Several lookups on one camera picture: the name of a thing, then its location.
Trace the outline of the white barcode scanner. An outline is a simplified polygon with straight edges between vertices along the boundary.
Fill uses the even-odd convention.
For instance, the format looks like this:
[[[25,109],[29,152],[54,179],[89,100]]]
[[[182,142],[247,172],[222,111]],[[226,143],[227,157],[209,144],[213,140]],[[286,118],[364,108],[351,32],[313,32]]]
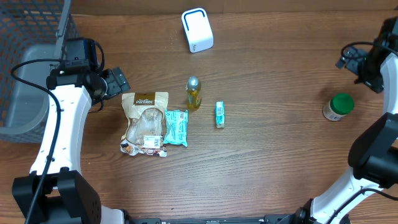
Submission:
[[[191,53],[212,48],[214,37],[208,15],[203,8],[194,8],[181,15],[182,25]]]

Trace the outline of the small Kleenex tissue pack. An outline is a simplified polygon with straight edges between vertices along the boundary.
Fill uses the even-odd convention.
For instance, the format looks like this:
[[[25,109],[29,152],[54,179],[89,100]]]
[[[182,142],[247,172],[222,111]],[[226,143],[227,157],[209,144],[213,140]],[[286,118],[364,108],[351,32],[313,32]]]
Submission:
[[[217,101],[215,106],[215,121],[217,128],[225,127],[225,110],[224,110],[224,102]]]

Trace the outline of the teal tissue pack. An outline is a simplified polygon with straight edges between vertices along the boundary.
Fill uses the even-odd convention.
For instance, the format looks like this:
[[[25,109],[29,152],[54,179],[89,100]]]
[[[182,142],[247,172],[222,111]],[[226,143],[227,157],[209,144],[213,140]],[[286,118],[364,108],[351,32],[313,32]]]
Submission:
[[[188,111],[165,110],[165,118],[167,131],[164,143],[187,147]]]

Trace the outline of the green lid jar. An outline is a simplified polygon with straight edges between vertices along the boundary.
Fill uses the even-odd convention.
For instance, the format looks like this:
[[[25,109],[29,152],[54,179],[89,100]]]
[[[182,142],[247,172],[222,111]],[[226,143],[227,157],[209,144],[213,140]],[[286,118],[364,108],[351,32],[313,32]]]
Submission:
[[[324,117],[339,121],[354,110],[354,99],[347,93],[335,95],[322,109]]]

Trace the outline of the grey plastic mesh basket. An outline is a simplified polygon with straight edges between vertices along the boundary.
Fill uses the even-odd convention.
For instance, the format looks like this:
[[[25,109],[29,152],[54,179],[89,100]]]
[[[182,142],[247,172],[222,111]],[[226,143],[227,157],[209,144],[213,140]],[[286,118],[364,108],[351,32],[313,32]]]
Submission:
[[[45,86],[55,59],[67,59],[66,41],[79,36],[71,1],[1,1],[1,139],[41,142],[49,96],[11,77]]]

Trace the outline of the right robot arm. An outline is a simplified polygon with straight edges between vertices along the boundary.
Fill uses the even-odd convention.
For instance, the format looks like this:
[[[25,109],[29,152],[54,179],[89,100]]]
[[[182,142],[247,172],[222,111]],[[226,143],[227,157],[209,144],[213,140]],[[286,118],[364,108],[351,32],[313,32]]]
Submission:
[[[348,169],[326,192],[294,214],[265,216],[265,223],[349,223],[349,212],[372,194],[395,199],[383,191],[397,183],[397,18],[383,22],[369,51],[360,45],[344,46],[336,66],[357,75],[356,84],[384,94],[382,116],[355,140]]]

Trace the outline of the clear bottle with silver cap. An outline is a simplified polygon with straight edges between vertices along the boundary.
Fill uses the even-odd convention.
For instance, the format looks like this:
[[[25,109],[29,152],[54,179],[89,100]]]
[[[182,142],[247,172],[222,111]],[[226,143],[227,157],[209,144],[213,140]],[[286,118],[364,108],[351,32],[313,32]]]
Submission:
[[[188,79],[186,84],[187,106],[190,110],[197,110],[201,105],[201,82],[196,76]]]

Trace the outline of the brown snack packet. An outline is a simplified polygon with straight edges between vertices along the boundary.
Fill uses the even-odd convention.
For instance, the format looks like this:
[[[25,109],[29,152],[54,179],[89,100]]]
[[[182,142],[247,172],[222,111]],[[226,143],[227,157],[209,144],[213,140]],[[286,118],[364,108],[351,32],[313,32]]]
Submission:
[[[160,149],[168,102],[167,92],[123,94],[121,104],[127,118],[127,130],[121,138],[122,147]]]

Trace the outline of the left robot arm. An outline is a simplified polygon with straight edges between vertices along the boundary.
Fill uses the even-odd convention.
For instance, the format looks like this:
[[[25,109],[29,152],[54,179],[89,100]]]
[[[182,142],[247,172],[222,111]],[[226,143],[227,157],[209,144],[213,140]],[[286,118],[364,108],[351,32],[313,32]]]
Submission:
[[[130,223],[125,210],[105,207],[81,174],[81,144],[93,105],[129,91],[119,67],[105,69],[93,39],[67,40],[66,59],[39,89],[49,96],[43,140],[29,175],[14,179],[12,195],[26,223]]]

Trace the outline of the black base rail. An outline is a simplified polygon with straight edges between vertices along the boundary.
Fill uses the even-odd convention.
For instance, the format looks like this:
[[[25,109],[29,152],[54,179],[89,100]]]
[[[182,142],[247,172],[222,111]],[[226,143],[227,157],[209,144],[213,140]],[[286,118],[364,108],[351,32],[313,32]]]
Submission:
[[[290,215],[265,215],[264,217],[238,217],[238,218],[182,218],[162,220],[160,218],[132,218],[124,217],[125,224],[294,224],[301,223],[294,214]]]

